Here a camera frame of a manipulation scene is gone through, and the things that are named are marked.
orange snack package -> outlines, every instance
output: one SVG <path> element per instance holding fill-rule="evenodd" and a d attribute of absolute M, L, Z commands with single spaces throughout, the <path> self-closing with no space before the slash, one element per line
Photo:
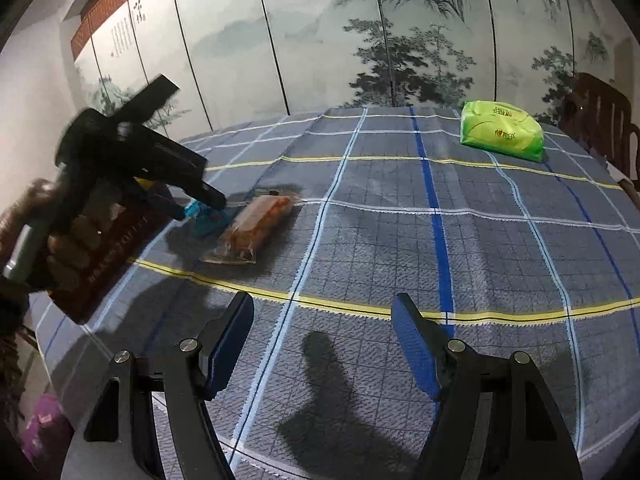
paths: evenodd
<path fill-rule="evenodd" d="M 217 246 L 201 257 L 212 264 L 255 263 L 265 238 L 286 218 L 295 204 L 293 195 L 256 196 L 222 233 Z"/>

blue stripe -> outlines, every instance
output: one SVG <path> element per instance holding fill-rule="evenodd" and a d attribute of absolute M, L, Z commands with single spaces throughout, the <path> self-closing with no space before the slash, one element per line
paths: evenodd
<path fill-rule="evenodd" d="M 427 160 L 427 154 L 422 143 L 422 134 L 418 119 L 415 117 L 414 107 L 409 106 L 411 114 L 411 122 L 414 125 L 415 144 L 418 148 L 418 155 L 422 158 L 422 176 L 424 177 L 424 187 L 427 190 L 427 201 L 429 207 L 438 211 L 438 195 L 433 185 L 433 176 L 431 175 L 431 165 Z M 438 261 L 438 292 L 440 295 L 440 311 L 445 315 L 453 313 L 453 290 L 451 286 L 451 269 L 449 267 L 449 253 L 447 253 L 447 244 L 444 237 L 444 226 L 442 224 L 442 215 L 434 212 L 431 216 L 431 227 L 433 228 L 433 241 L 436 246 L 436 259 Z M 446 326 L 447 335 L 453 337 L 453 325 Z"/>
<path fill-rule="evenodd" d="M 551 165 L 548 162 L 545 162 L 545 166 L 547 167 L 547 169 L 549 171 L 551 171 L 551 172 L 553 171 L 551 169 Z M 591 218 L 590 218 L 589 214 L 587 213 L 587 210 L 584 208 L 584 205 L 582 204 L 582 202 L 580 201 L 578 196 L 575 194 L 574 190 L 571 189 L 571 186 L 569 186 L 564 180 L 562 180 L 557 175 L 556 175 L 556 180 L 558 182 L 560 182 L 565 188 L 567 188 L 569 190 L 569 193 L 571 193 L 571 195 L 574 197 L 575 203 L 577 203 L 578 208 L 580 208 L 582 216 L 584 216 L 584 218 L 585 218 L 585 220 L 587 222 L 591 222 Z M 607 255 L 607 258 L 609 259 L 609 263 L 611 264 L 611 267 L 613 267 L 613 271 L 616 273 L 616 276 L 618 277 L 618 280 L 620 281 L 620 284 L 622 285 L 622 288 L 625 289 L 626 298 L 628 300 L 631 300 L 632 299 L 631 290 L 627 286 L 627 284 L 625 282 L 625 279 L 622 277 L 622 273 L 620 273 L 620 269 L 616 265 L 616 262 L 613 259 L 613 256 L 612 256 L 611 252 L 609 251 L 609 248 L 607 247 L 607 244 L 605 243 L 604 239 L 602 238 L 602 235 L 600 234 L 600 231 L 598 231 L 598 229 L 595 228 L 595 227 L 591 227 L 591 228 L 596 233 L 596 237 L 600 241 L 600 244 L 602 245 L 602 248 L 604 249 L 604 252 Z M 638 350 L 640 351 L 640 332 L 638 331 L 638 324 L 636 323 L 636 316 L 634 316 L 634 310 L 633 309 L 630 310 L 629 313 L 631 314 L 631 322 L 633 324 L 634 333 L 636 335 L 636 344 L 638 345 Z"/>
<path fill-rule="evenodd" d="M 51 339 L 49 339 L 49 343 L 47 344 L 47 348 L 44 351 L 44 357 L 47 357 L 47 354 L 49 353 L 49 349 L 51 348 L 51 345 L 53 344 L 53 340 L 56 338 L 56 336 L 58 335 L 58 330 L 60 330 L 60 327 L 62 326 L 62 324 L 65 322 L 66 316 L 62 316 L 62 319 L 60 320 L 60 322 L 58 323 L 58 326 L 56 327 L 53 335 L 51 336 Z"/>

checkered tablecloth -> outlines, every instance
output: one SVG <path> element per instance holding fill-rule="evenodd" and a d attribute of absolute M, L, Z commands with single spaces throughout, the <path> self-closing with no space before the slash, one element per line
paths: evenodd
<path fill-rule="evenodd" d="M 389 321 L 408 292 L 480 352 L 527 351 L 599 478 L 640 418 L 640 214 L 545 130 L 541 164 L 460 145 L 458 113 L 435 108 L 332 109 L 185 140 L 230 200 L 267 187 L 303 204 L 252 266 L 200 262 L 215 240 L 172 223 L 85 326 L 32 298 L 70 420 L 115 351 L 195 336 L 247 290 L 254 325 L 208 404 L 237 478 L 408 478 L 434 414 Z M 154 409 L 167 476 L 181 478 L 162 394 Z"/>

red wooden trim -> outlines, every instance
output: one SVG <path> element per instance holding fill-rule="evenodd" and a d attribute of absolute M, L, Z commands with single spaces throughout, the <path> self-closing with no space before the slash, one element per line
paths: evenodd
<path fill-rule="evenodd" d="M 127 0 L 98 0 L 98 2 L 87 12 L 84 20 L 80 24 L 78 31 L 71 40 L 71 52 L 76 60 L 80 51 L 91 38 L 92 31 L 98 28 L 118 10 Z"/>

human hand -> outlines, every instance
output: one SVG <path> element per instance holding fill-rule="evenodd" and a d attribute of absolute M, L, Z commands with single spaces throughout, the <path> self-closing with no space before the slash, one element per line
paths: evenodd
<path fill-rule="evenodd" d="M 31 213 L 49 204 L 60 189 L 44 179 L 34 180 L 22 196 L 0 218 L 0 266 L 11 257 L 22 228 Z M 47 269 L 61 290 L 74 290 L 79 273 L 89 265 L 90 251 L 100 245 L 102 234 L 111 227 L 110 207 L 76 217 L 65 235 L 51 234 L 47 240 Z M 0 294 L 16 301 L 17 295 L 30 292 L 27 287 L 8 280 L 0 282 Z"/>

